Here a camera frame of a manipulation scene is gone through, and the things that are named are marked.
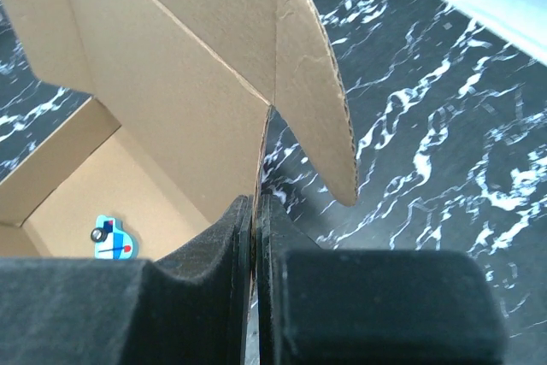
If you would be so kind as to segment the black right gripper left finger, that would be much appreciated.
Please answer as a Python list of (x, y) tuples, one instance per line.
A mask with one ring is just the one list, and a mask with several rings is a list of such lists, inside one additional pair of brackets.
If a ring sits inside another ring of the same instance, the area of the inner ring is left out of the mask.
[(2, 259), (2, 363), (243, 363), (251, 209), (155, 262)]

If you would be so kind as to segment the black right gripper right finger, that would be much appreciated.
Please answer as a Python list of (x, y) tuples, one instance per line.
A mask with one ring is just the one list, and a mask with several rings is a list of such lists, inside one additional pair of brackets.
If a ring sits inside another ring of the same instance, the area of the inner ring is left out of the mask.
[(281, 202), (256, 205), (263, 364), (501, 364), (503, 318), (479, 265), (448, 250), (326, 250)]

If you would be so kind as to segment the small blue toy car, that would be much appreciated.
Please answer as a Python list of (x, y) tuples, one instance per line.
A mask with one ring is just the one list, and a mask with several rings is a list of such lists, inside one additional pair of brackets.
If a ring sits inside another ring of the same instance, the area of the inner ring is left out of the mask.
[(90, 238), (96, 259), (129, 260), (138, 254), (137, 243), (124, 230), (122, 221), (113, 216), (99, 215)]

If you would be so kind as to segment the brown cardboard box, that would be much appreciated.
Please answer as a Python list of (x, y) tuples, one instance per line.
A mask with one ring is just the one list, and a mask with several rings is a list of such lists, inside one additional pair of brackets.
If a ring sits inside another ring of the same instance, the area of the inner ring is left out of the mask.
[(32, 73), (88, 95), (1, 184), (4, 258), (96, 259), (99, 215), (158, 261), (240, 196), (256, 230), (279, 113), (341, 204), (357, 199), (350, 114), (312, 0), (3, 0)]

